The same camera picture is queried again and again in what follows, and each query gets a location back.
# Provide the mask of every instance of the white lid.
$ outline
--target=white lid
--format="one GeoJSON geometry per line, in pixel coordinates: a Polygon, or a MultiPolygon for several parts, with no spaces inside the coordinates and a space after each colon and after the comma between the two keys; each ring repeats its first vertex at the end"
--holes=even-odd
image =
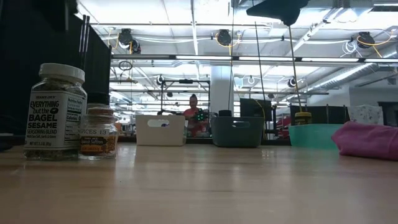
{"type": "Polygon", "coordinates": [[[70,82],[85,82],[85,72],[70,65],[58,63],[43,63],[40,66],[39,76],[42,78],[59,78],[70,82]]]}

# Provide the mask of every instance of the red shirt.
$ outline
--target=red shirt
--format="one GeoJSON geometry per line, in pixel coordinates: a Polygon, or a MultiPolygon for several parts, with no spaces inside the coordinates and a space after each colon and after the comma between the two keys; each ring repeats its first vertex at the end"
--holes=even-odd
{"type": "MultiPolygon", "coordinates": [[[[184,111],[183,115],[184,116],[193,116],[195,115],[195,113],[198,112],[198,108],[195,109],[187,109],[184,111]]],[[[188,131],[191,132],[192,137],[195,137],[197,135],[198,131],[203,131],[203,128],[205,126],[199,122],[199,121],[195,121],[194,119],[189,119],[188,120],[188,131]]]]}

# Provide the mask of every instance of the workbench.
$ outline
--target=workbench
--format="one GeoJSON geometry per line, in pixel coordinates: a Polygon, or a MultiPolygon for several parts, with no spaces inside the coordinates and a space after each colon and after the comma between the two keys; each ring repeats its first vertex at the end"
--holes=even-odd
{"type": "Polygon", "coordinates": [[[0,223],[397,223],[398,163],[337,150],[121,143],[115,160],[0,153],[0,223]]]}

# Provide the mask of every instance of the spice jar label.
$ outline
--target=spice jar label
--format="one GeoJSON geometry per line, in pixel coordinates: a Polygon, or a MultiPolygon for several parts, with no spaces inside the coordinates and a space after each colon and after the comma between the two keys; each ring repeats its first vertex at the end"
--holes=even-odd
{"type": "Polygon", "coordinates": [[[86,98],[67,91],[30,94],[25,150],[67,150],[79,145],[86,98]]]}
{"type": "Polygon", "coordinates": [[[108,129],[80,130],[80,152],[109,152],[113,151],[114,136],[109,136],[108,129]]]}

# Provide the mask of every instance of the glass jar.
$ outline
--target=glass jar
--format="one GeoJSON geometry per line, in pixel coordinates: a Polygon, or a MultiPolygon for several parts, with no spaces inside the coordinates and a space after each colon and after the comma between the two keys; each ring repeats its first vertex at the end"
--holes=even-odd
{"type": "Polygon", "coordinates": [[[87,93],[81,87],[85,73],[57,63],[40,66],[42,81],[32,87],[24,155],[31,160],[78,158],[81,116],[87,93]]]}
{"type": "Polygon", "coordinates": [[[83,117],[80,130],[79,159],[111,159],[116,157],[118,130],[111,108],[90,108],[83,117]]]}

